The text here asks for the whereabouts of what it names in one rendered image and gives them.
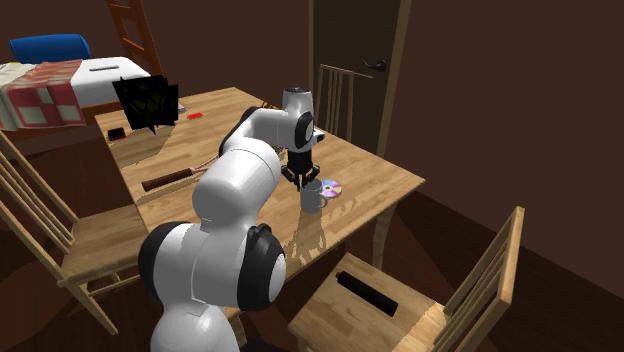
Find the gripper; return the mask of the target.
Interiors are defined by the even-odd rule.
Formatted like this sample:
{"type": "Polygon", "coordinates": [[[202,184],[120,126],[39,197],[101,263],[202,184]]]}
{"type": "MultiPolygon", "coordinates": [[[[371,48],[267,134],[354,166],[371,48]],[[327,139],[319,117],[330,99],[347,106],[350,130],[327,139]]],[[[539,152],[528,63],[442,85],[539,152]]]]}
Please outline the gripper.
{"type": "Polygon", "coordinates": [[[282,175],[296,185],[300,192],[304,183],[309,184],[320,173],[320,166],[312,162],[312,150],[288,151],[288,161],[281,168],[282,175]]]}

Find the grey mug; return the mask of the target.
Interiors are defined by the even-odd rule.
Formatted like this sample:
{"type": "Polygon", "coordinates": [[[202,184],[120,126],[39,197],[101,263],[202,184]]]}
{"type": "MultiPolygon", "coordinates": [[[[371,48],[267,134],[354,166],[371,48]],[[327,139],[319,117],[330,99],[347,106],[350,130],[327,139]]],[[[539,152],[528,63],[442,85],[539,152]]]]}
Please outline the grey mug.
{"type": "Polygon", "coordinates": [[[328,198],[323,194],[323,184],[314,179],[300,188],[301,210],[305,213],[317,213],[328,204],[328,198]]]}

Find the wooden table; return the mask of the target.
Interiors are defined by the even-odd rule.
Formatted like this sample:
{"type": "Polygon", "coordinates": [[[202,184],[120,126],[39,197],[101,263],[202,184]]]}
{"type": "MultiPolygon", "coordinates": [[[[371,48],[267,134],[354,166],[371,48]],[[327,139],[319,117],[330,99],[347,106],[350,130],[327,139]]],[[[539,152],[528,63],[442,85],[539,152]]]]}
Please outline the wooden table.
{"type": "MultiPolygon", "coordinates": [[[[259,98],[230,87],[184,97],[187,112],[174,126],[127,130],[109,148],[133,201],[148,229],[168,221],[196,223],[191,195],[196,177],[145,192],[141,182],[187,167],[195,167],[218,151],[223,137],[259,98]],[[202,113],[198,119],[187,115],[202,113]]],[[[287,276],[294,278],[330,254],[367,223],[377,224],[373,240],[376,261],[396,204],[423,183],[423,178],[339,137],[328,135],[312,151],[323,179],[342,184],[343,192],[320,214],[304,214],[295,187],[281,180],[259,213],[284,247],[287,276]]]]}

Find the wooden chair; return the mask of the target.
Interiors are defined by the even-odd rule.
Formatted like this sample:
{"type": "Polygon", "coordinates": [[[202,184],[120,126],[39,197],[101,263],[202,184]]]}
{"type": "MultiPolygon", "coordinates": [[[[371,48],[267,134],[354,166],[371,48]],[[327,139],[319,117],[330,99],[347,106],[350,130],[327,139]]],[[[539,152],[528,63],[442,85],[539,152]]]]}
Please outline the wooden chair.
{"type": "Polygon", "coordinates": [[[137,265],[147,228],[134,204],[78,217],[9,138],[0,131],[0,187],[64,253],[57,263],[0,200],[2,218],[20,241],[112,335],[118,329],[96,297],[131,284],[137,275],[118,273],[137,265]]]}
{"type": "Polygon", "coordinates": [[[446,304],[345,254],[288,325],[299,352],[475,352],[512,303],[524,213],[514,209],[446,304]],[[340,271],[396,301],[395,315],[341,286],[340,271]]]}
{"type": "Polygon", "coordinates": [[[321,98],[326,96],[326,110],[324,118],[324,129],[338,135],[340,127],[341,96],[343,90],[343,80],[347,79],[347,112],[346,112],[346,140],[352,141],[353,133],[353,102],[355,77],[360,76],[372,79],[372,76],[357,73],[351,70],[342,69],[326,64],[320,64],[318,70],[318,82],[314,115],[320,117],[321,98]]]}

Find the dark wooden door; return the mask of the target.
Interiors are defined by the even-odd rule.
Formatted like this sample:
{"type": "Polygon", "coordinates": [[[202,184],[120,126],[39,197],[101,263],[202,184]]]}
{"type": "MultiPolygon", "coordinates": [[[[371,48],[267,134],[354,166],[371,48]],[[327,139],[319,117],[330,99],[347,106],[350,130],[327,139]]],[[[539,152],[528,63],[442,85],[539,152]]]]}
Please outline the dark wooden door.
{"type": "MultiPolygon", "coordinates": [[[[310,86],[314,106],[320,64],[372,76],[355,77],[351,143],[385,152],[413,0],[309,0],[310,86]]],[[[338,137],[346,140],[347,79],[338,137]]],[[[326,96],[317,125],[324,129],[326,96]]]]}

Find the black cylinder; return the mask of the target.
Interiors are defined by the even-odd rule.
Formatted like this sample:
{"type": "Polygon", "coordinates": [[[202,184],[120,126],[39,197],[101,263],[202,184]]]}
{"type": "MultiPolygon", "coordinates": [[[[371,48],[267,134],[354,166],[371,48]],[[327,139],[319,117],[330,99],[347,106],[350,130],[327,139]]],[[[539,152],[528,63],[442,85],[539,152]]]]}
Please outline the black cylinder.
{"type": "Polygon", "coordinates": [[[346,271],[340,271],[336,274],[337,282],[365,300],[367,303],[376,307],[390,317],[393,317],[398,308],[398,303],[383,293],[354,277],[346,271]]]}

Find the black plant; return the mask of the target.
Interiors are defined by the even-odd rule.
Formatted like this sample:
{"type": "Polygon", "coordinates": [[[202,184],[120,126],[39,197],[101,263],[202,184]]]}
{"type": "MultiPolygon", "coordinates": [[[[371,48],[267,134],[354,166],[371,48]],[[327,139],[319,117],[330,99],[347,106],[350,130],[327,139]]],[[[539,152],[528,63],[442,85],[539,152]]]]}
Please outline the black plant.
{"type": "Polygon", "coordinates": [[[178,120],[178,85],[169,85],[163,75],[112,83],[132,130],[174,126],[178,120]]]}

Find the wooden ladder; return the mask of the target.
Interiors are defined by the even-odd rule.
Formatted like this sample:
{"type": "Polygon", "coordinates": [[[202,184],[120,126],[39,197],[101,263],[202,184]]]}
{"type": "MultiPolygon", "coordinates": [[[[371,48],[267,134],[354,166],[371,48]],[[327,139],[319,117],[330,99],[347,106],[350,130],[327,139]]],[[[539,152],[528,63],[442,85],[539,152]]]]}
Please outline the wooden ladder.
{"type": "Polygon", "coordinates": [[[141,0],[106,0],[124,54],[151,74],[162,67],[141,0]]]}

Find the bed with checkered blanket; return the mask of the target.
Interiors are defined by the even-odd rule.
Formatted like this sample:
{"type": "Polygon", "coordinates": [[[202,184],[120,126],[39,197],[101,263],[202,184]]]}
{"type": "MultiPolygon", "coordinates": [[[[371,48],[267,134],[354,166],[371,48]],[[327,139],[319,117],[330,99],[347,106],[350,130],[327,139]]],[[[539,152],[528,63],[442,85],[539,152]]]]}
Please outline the bed with checkered blanket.
{"type": "Polygon", "coordinates": [[[126,57],[93,58],[79,34],[9,41],[16,60],[0,64],[0,130],[87,124],[82,109],[116,102],[113,83],[149,73],[126,57]]]}

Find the brown handled kitchen tool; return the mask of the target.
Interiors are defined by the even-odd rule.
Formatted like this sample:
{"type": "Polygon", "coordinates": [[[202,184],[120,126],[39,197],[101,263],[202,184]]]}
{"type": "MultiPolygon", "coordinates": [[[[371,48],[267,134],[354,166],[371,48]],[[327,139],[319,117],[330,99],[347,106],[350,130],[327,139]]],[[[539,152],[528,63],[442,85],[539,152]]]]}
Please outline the brown handled kitchen tool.
{"type": "Polygon", "coordinates": [[[145,192],[148,192],[152,189],[158,188],[158,187],[162,187],[164,185],[170,184],[172,182],[190,177],[194,174],[197,174],[199,172],[203,172],[207,170],[208,165],[215,161],[218,158],[217,155],[213,156],[211,159],[209,159],[208,161],[202,163],[201,165],[194,167],[194,168],[186,168],[186,169],[182,169],[167,175],[163,175],[160,176],[158,178],[155,179],[151,179],[151,180],[146,180],[146,181],[142,181],[141,185],[143,187],[143,190],[145,192]]]}

